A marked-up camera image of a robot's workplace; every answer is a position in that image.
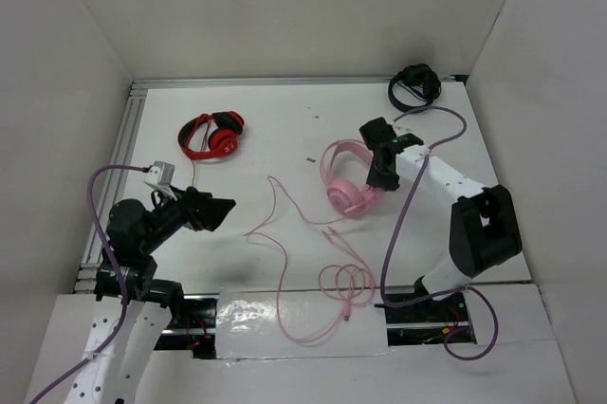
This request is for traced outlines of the pink headphones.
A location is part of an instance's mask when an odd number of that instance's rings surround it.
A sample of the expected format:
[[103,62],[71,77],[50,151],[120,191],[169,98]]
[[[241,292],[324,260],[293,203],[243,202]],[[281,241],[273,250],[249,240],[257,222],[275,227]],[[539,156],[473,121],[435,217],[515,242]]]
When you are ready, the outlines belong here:
[[362,141],[342,139],[331,143],[320,159],[320,175],[328,201],[344,217],[353,218],[363,215],[378,205],[385,192],[368,184],[358,188],[347,178],[333,177],[335,161],[338,155],[343,153],[353,154],[366,164],[368,169],[371,169],[373,155]]

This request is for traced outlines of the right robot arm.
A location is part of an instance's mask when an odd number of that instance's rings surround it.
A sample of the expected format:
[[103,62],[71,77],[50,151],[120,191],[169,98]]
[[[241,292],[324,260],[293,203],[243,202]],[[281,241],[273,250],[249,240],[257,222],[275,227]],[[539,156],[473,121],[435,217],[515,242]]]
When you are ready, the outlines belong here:
[[[372,154],[366,182],[374,189],[394,192],[406,178],[412,186],[397,218],[384,257],[380,294],[386,307],[414,305],[425,321],[436,320],[447,308],[447,297],[463,291],[471,280],[522,252],[523,242],[509,190],[489,187],[461,174],[433,153],[414,134],[399,136],[386,119],[372,119],[359,128]],[[396,240],[414,195],[422,191],[450,212],[446,254],[414,283],[414,298],[391,302],[385,293]]]

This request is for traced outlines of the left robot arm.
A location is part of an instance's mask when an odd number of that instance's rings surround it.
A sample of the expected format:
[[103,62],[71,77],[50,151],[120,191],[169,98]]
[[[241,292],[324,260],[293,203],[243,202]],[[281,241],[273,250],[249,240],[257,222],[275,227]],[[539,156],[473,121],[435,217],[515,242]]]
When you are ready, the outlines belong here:
[[125,199],[109,213],[106,236],[114,253],[97,272],[93,320],[73,377],[68,403],[132,403],[166,327],[187,316],[182,285],[156,278],[156,251],[183,228],[216,230],[236,203],[194,188],[161,196],[152,210]]

